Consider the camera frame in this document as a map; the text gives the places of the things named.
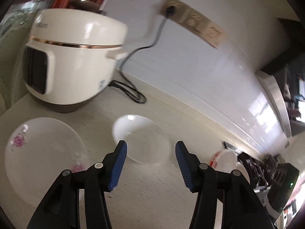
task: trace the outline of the countertop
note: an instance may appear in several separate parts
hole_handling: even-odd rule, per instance
[[[112,193],[106,193],[113,228],[189,227],[197,195],[190,193],[184,185],[174,155],[178,140],[183,140],[188,150],[205,163],[224,148],[222,140],[248,153],[253,152],[199,112],[189,110],[185,104],[151,86],[139,82],[136,85],[140,85],[146,95],[149,93],[156,98],[148,95],[147,104],[136,104],[120,90],[108,87],[80,110],[61,114],[46,109],[26,95],[0,118],[0,204],[17,229],[26,228],[35,208],[21,200],[11,187],[5,171],[4,153],[13,131],[32,118],[51,117],[70,125],[83,139],[91,164],[103,160],[114,150],[112,125],[122,115],[145,116],[169,135],[173,151],[165,163],[145,165],[126,158],[118,186]],[[80,207],[81,225],[85,228],[83,200]],[[221,214],[222,204],[219,202],[215,228],[221,226]]]

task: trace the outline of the black plug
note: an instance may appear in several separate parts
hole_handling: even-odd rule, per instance
[[[171,16],[173,16],[176,13],[176,8],[175,6],[170,6],[166,9],[165,11],[165,17],[166,18],[170,18]]]

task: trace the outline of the gold trim band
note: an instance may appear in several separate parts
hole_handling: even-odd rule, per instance
[[[122,45],[82,45],[82,44],[72,44],[72,43],[64,43],[64,42],[56,42],[51,40],[42,40],[38,39],[34,36],[30,37],[31,40],[38,41],[44,44],[50,44],[50,45],[59,45],[59,46],[65,46],[65,47],[73,47],[73,48],[84,48],[84,49],[107,49],[107,48],[115,48],[115,47],[121,47]]]

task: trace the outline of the rice cooker lid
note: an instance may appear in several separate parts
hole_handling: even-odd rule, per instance
[[[30,39],[109,46],[124,43],[126,24],[110,17],[76,9],[44,9],[36,16]]]

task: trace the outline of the backsplash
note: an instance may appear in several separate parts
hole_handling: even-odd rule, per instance
[[[254,74],[289,45],[273,11],[263,0],[180,1],[222,27],[225,41],[215,49],[168,20],[158,44],[136,53],[124,71],[208,116],[257,151],[276,154],[287,139]],[[128,25],[125,48],[131,51],[153,42],[163,3],[107,0],[103,9]]]

